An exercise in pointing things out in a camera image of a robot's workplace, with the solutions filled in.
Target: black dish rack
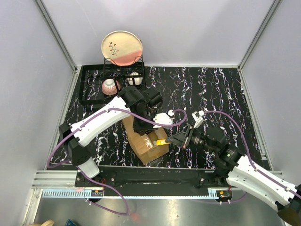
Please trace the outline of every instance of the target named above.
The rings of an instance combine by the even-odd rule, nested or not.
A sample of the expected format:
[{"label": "black dish rack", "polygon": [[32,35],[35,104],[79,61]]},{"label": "black dish rack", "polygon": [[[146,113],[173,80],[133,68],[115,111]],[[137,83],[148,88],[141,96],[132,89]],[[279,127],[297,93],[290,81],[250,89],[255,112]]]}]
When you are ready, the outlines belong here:
[{"label": "black dish rack", "polygon": [[79,102],[83,106],[93,105],[93,108],[100,108],[101,105],[109,103],[117,94],[108,96],[102,92],[102,83],[106,79],[114,79],[117,91],[128,86],[127,78],[131,78],[135,85],[134,78],[141,78],[140,85],[135,85],[137,89],[146,90],[146,77],[144,70],[143,56],[137,57],[134,63],[129,66],[118,66],[112,63],[111,59],[104,59],[103,65],[84,65],[81,67]]}]

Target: blue object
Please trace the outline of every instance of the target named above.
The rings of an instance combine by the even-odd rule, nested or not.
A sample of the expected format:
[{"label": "blue object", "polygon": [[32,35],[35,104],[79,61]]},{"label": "blue object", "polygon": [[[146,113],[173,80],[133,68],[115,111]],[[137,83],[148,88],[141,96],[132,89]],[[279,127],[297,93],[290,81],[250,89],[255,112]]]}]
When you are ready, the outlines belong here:
[{"label": "blue object", "polygon": [[65,226],[76,226],[76,225],[70,219],[68,219]]}]

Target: marble surface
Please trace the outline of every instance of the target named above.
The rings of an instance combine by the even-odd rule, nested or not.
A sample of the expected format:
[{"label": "marble surface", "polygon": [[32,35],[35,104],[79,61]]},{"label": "marble surface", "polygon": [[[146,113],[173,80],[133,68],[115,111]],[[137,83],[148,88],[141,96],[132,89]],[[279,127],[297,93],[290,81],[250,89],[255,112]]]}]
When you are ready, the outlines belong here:
[{"label": "marble surface", "polygon": [[[219,110],[233,117],[243,130],[248,142],[252,159],[262,165],[259,146],[253,129],[250,113],[246,103],[243,87],[237,69],[234,68],[185,68],[185,67],[146,67],[147,86],[155,86],[163,96],[163,105],[159,112],[169,109],[185,109],[188,115],[187,123],[192,123],[191,113],[199,110]],[[95,99],[101,93],[101,83],[98,76],[101,71],[89,71],[86,89],[89,89],[88,99]],[[79,81],[75,87],[68,112],[67,123],[75,123],[93,113],[93,106],[83,107],[78,100]],[[208,127],[219,126],[228,137],[230,143],[245,150],[241,135],[235,125],[218,114],[205,117],[205,122],[199,128],[206,132]],[[182,131],[184,124],[170,130],[167,135]],[[89,145],[94,161],[98,165],[144,166],[136,157],[128,143],[127,133],[121,122],[109,127],[99,134]],[[66,158],[63,149],[53,157],[57,163]],[[152,167],[171,168],[204,168],[214,169],[214,153],[202,149],[181,149],[169,145],[169,153],[149,163]]]}]

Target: reflective floor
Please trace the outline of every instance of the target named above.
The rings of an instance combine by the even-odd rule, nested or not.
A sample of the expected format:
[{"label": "reflective floor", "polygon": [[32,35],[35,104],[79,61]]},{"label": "reflective floor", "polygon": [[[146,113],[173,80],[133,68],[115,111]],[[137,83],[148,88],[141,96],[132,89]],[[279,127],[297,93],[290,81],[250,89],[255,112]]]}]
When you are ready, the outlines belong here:
[{"label": "reflective floor", "polygon": [[[243,193],[235,191],[238,199]],[[82,199],[41,200],[36,222],[52,219],[64,226],[67,219],[77,226],[283,226],[277,213],[262,201],[248,195],[231,205],[213,205],[197,200],[128,200],[132,214],[118,216]],[[100,200],[98,204],[124,211],[122,200]]]}]

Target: pink and cream plate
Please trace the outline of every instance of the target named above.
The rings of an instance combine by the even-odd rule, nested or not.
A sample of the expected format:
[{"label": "pink and cream plate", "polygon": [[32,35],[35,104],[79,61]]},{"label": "pink and cream plate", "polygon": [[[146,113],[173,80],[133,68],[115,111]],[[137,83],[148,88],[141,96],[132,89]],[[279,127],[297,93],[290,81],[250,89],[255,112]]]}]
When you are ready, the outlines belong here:
[{"label": "pink and cream plate", "polygon": [[130,32],[115,31],[103,39],[102,53],[113,64],[128,66],[140,59],[142,43]]}]

